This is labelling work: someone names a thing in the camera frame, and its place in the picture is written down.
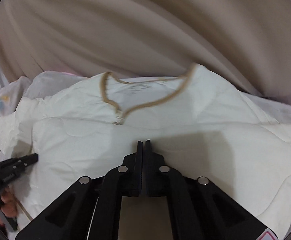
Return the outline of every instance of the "sticker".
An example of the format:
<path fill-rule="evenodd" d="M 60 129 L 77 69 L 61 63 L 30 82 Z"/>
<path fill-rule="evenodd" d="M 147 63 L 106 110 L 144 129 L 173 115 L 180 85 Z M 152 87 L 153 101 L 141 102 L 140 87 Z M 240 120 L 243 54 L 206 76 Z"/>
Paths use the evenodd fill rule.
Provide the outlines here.
<path fill-rule="evenodd" d="M 267 228 L 257 240 L 278 240 L 278 238 L 269 228 Z"/>

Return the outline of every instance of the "beige fabric backdrop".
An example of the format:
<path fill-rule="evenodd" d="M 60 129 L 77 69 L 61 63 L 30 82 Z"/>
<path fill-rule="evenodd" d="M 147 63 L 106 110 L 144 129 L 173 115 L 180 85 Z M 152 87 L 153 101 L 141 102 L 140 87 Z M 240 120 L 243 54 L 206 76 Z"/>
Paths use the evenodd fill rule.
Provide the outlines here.
<path fill-rule="evenodd" d="M 175 76 L 192 62 L 291 104 L 291 0 L 0 3 L 0 65 L 10 81 L 46 70 Z"/>

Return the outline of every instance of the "hand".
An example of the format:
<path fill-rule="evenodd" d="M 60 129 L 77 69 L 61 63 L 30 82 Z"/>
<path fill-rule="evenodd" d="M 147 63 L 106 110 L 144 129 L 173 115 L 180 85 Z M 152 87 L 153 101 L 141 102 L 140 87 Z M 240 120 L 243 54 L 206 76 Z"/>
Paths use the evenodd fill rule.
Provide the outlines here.
<path fill-rule="evenodd" d="M 9 187 L 7 187 L 1 194 L 1 199 L 4 202 L 4 206 L 1 207 L 2 212 L 5 214 L 6 217 L 16 217 L 18 215 L 15 197 L 11 193 Z"/>

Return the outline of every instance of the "neckline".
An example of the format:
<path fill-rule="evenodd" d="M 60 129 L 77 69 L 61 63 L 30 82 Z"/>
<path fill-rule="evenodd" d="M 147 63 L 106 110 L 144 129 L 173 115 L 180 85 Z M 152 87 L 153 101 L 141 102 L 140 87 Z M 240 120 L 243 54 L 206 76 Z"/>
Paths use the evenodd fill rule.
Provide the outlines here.
<path fill-rule="evenodd" d="M 175 96 L 179 95 L 181 92 L 184 91 L 184 89 L 187 87 L 187 85 L 190 82 L 191 77 L 193 76 L 194 73 L 194 69 L 196 67 L 197 64 L 193 64 L 190 69 L 183 75 L 179 76 L 179 77 L 175 77 L 175 78 L 170 78 L 170 79 L 154 79 L 154 80 L 149 80 L 149 81 L 140 81 L 140 82 L 125 82 L 122 81 L 120 79 L 118 79 L 114 73 L 112 72 L 105 72 L 101 78 L 101 82 L 100 82 L 100 90 L 101 90 L 101 95 L 103 98 L 103 101 L 105 103 L 108 103 L 112 106 L 115 107 L 116 109 L 116 114 L 119 115 L 119 118 L 121 120 L 124 120 L 131 112 L 137 110 L 137 109 L 142 109 L 142 108 L 146 108 L 146 107 L 151 107 L 151 106 L 157 106 L 163 103 L 166 103 L 167 101 L 173 99 Z M 184 81 L 179 85 L 179 87 L 171 94 L 155 100 L 155 101 L 151 101 L 148 103 L 144 103 L 144 104 L 140 104 L 137 106 L 133 106 L 129 109 L 127 109 L 126 111 L 122 111 L 119 104 L 113 100 L 110 100 L 106 94 L 107 91 L 107 81 L 108 78 L 111 77 L 113 78 L 116 82 L 118 83 L 122 83 L 122 84 L 140 84 L 140 83 L 151 83 L 151 82 L 157 82 L 157 81 L 171 81 L 171 80 L 176 80 L 176 79 L 184 79 Z"/>

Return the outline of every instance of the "metal rivet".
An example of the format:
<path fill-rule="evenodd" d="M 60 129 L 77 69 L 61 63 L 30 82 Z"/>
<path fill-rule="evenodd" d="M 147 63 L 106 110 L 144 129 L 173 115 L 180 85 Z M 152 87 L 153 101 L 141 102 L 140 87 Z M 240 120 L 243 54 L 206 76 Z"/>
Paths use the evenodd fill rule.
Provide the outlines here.
<path fill-rule="evenodd" d="M 210 181 L 206 177 L 200 177 L 200 178 L 198 178 L 198 182 L 201 185 L 207 185 Z"/>
<path fill-rule="evenodd" d="M 118 172 L 121 172 L 121 173 L 127 172 L 127 170 L 128 170 L 127 166 L 120 166 L 118 168 Z"/>
<path fill-rule="evenodd" d="M 161 166 L 159 168 L 159 171 L 161 171 L 161 172 L 169 172 L 170 171 L 170 167 L 168 167 L 168 166 Z"/>
<path fill-rule="evenodd" d="M 79 182 L 81 183 L 81 184 L 87 184 L 87 183 L 89 183 L 89 181 L 90 181 L 90 178 L 89 177 L 82 177 L 82 178 L 80 178 L 80 180 L 79 180 Z"/>

